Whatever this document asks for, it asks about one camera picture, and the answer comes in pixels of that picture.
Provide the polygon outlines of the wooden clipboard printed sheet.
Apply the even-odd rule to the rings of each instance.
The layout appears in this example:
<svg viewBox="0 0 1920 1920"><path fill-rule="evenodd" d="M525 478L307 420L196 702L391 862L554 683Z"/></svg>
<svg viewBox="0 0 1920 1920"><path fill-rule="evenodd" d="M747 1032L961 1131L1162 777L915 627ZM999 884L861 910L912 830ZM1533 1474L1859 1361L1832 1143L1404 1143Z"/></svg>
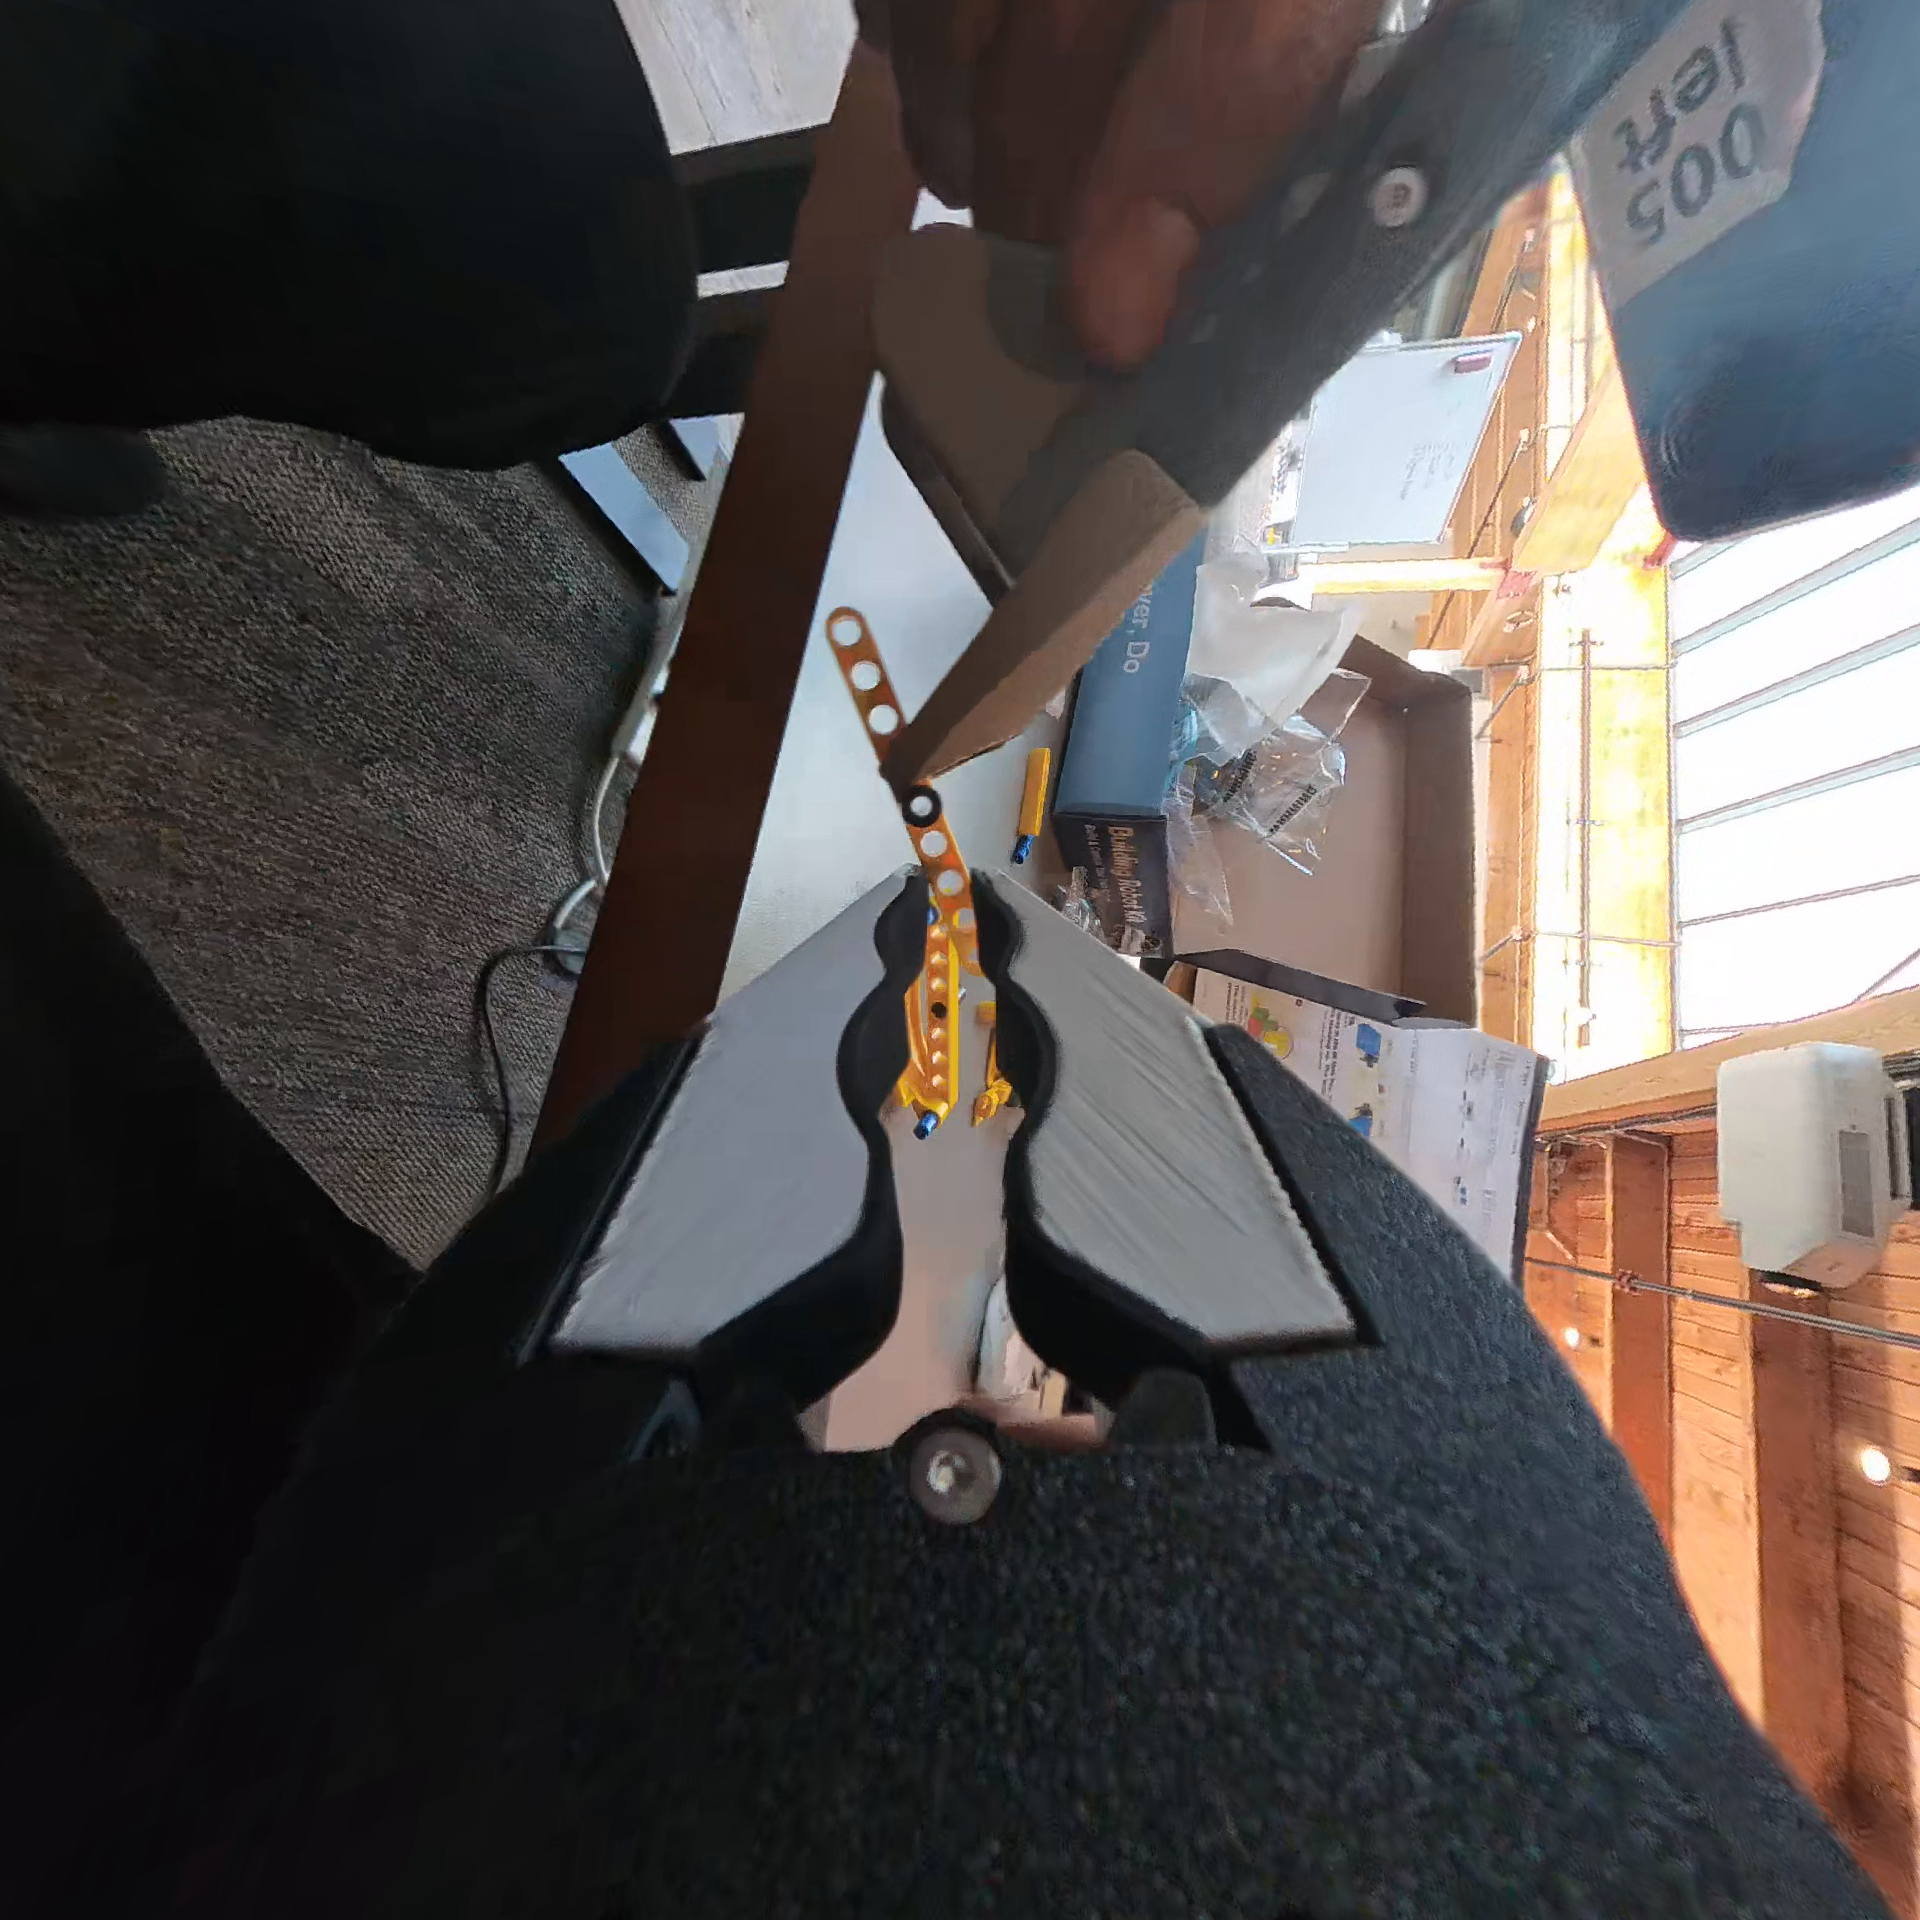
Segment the wooden clipboard printed sheet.
<svg viewBox="0 0 1920 1920"><path fill-rule="evenodd" d="M1458 1225L1514 1231L1546 1059L1466 1024L1387 1017L1192 964L1192 1007L1259 1043Z"/></svg>

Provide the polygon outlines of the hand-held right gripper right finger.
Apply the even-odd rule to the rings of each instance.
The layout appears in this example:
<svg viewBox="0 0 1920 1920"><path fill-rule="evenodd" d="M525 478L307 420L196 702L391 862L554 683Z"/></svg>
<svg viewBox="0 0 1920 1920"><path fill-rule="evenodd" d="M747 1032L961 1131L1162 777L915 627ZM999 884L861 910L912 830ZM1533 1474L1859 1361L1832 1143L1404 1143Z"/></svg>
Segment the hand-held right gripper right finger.
<svg viewBox="0 0 1920 1920"><path fill-rule="evenodd" d="M976 879L1019 1122L1003 1281L1050 1370L1103 1399L1147 1372L1339 1351L1361 1323L1187 1002L1009 879Z"/></svg>

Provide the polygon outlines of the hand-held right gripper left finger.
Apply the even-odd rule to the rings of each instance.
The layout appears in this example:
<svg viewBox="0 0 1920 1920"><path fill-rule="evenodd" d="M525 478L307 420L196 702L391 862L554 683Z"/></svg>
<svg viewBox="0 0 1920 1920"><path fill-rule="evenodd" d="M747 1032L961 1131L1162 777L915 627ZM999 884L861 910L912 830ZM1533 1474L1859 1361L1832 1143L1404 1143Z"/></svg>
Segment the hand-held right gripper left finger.
<svg viewBox="0 0 1920 1920"><path fill-rule="evenodd" d="M760 1364L786 1377L877 1348L901 1290L882 1114L923 939L925 883L899 871L719 1003L588 1244L559 1351L704 1372L755 1318Z"/></svg>

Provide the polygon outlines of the cardboard box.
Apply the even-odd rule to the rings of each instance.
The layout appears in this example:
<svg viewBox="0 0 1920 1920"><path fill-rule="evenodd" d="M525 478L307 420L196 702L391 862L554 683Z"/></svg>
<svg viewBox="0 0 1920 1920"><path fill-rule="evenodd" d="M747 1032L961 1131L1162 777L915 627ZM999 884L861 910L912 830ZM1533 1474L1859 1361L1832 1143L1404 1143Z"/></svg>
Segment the cardboard box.
<svg viewBox="0 0 1920 1920"><path fill-rule="evenodd" d="M1341 666L1367 678L1341 746L1313 873L1217 833L1232 918L1173 896L1173 959L1220 953L1411 1002L1421 1017L1477 1024L1480 921L1472 695L1364 639Z"/></svg>

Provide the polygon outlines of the person's left hand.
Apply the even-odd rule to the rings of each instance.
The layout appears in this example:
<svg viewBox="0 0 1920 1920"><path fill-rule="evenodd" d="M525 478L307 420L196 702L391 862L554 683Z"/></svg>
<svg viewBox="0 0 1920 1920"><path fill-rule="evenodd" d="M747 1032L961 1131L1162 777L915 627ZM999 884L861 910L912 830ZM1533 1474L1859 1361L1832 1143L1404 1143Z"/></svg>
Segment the person's left hand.
<svg viewBox="0 0 1920 1920"><path fill-rule="evenodd" d="M1202 242L1237 223L1377 35L1379 3L858 3L922 185L1063 257L1099 368L1162 348Z"/></svg>

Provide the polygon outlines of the white wall device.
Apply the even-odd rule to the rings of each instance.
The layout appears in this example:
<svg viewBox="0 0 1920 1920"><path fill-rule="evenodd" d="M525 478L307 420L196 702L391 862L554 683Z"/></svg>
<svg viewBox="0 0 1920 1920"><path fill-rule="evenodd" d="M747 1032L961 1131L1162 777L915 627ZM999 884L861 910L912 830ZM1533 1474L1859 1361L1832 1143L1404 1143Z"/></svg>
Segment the white wall device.
<svg viewBox="0 0 1920 1920"><path fill-rule="evenodd" d="M1915 1088L1874 1048L1809 1041L1716 1071L1720 1217L1746 1270L1840 1295L1915 1212Z"/></svg>

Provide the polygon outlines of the white flat board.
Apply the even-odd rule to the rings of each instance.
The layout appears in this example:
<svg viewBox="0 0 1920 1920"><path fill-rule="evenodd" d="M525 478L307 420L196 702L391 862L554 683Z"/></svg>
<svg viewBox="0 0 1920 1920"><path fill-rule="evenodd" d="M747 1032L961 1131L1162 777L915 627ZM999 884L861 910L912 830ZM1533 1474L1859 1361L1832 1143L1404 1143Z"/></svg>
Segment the white flat board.
<svg viewBox="0 0 1920 1920"><path fill-rule="evenodd" d="M1361 348L1281 434L1265 546L1436 545L1521 346L1509 329Z"/></svg>

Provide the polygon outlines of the clear bags inside box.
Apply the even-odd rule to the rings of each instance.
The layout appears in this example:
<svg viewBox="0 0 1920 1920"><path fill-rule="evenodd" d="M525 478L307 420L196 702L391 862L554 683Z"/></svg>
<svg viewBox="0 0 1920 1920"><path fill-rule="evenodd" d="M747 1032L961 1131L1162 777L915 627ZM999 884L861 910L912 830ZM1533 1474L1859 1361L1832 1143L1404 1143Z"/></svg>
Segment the clear bags inside box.
<svg viewBox="0 0 1920 1920"><path fill-rule="evenodd" d="M1313 875L1347 782L1341 737L1369 689L1361 673L1336 667L1279 720L1228 679L1189 674L1173 739L1170 817L1237 830Z"/></svg>

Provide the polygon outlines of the yellow beam black pin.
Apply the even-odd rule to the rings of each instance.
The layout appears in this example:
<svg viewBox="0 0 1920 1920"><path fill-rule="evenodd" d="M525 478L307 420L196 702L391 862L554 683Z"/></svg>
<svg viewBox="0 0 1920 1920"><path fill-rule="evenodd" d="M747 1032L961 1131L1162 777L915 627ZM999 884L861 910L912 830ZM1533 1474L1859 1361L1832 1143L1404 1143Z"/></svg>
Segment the yellow beam black pin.
<svg viewBox="0 0 1920 1920"><path fill-rule="evenodd" d="M909 848L928 884L928 913L937 923L959 928L971 913L970 864L959 850L939 791L925 782L906 784L903 777L885 770L906 718L874 628L855 609L832 609L824 617L824 631L880 776L897 798Z"/></svg>

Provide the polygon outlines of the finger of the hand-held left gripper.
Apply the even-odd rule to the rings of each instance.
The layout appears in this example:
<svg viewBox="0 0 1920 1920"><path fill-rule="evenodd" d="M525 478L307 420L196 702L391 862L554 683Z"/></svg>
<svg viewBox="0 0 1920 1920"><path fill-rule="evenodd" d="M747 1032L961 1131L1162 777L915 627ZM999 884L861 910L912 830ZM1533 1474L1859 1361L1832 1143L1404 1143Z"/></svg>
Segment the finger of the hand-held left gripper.
<svg viewBox="0 0 1920 1920"><path fill-rule="evenodd" d="M954 483L1018 483L1084 399L1058 249L971 227L922 227L880 254L877 371Z"/></svg>
<svg viewBox="0 0 1920 1920"><path fill-rule="evenodd" d="M903 724L901 784L937 784L1019 737L1200 534L1202 511L1178 481L1141 451L1113 454Z"/></svg>

